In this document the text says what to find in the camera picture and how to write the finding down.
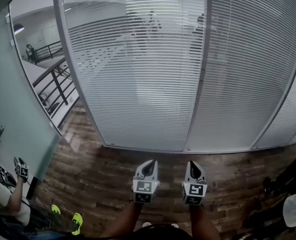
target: ceiling light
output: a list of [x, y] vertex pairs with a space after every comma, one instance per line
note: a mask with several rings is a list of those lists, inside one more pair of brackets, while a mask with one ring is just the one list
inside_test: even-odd
[[16, 23], [15, 25], [13, 25], [13, 32], [15, 35], [23, 31], [24, 29], [25, 29], [24, 26], [20, 23]]
[[17, 35], [19, 32], [23, 31], [24, 29], [25, 29], [24, 27], [19, 28], [18, 30], [16, 30], [16, 31], [14, 32], [14, 34]]

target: white horizontal blinds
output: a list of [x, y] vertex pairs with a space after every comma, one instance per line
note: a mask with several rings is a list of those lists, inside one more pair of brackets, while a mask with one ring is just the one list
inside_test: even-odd
[[78, 82], [105, 143], [182, 151], [199, 83], [204, 0], [87, 0], [65, 9]]
[[205, 77], [185, 147], [249, 150], [296, 68], [296, 0], [212, 0], [211, 10]]
[[271, 125], [254, 148], [288, 145], [296, 134], [296, 76], [289, 93]]

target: railing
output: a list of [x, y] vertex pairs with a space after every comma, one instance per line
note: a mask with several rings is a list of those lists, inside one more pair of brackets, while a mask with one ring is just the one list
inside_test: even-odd
[[66, 59], [62, 58], [42, 73], [33, 83], [38, 96], [51, 118], [76, 89]]
[[34, 51], [37, 63], [53, 59], [56, 56], [64, 55], [62, 43], [60, 41], [51, 43]]

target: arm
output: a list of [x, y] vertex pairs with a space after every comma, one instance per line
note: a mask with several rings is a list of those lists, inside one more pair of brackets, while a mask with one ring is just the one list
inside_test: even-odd
[[22, 207], [23, 184], [23, 178], [18, 177], [17, 185], [13, 193], [10, 195], [8, 203], [6, 205], [6, 208], [11, 215], [15, 215], [16, 213], [18, 213]]
[[219, 232], [202, 206], [189, 205], [192, 238], [195, 240], [221, 240]]
[[101, 237], [117, 237], [133, 232], [142, 208], [142, 203], [129, 203], [114, 222], [108, 225]]

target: glass wall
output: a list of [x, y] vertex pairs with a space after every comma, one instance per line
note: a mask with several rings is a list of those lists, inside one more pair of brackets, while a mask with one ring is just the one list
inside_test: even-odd
[[105, 145], [225, 153], [296, 134], [296, 0], [58, 4]]
[[75, 72], [109, 146], [183, 151], [205, 0], [63, 0]]
[[60, 135], [51, 126], [21, 65], [14, 40], [9, 10], [0, 11], [0, 165], [15, 175], [14, 157], [29, 166], [29, 179], [42, 180]]

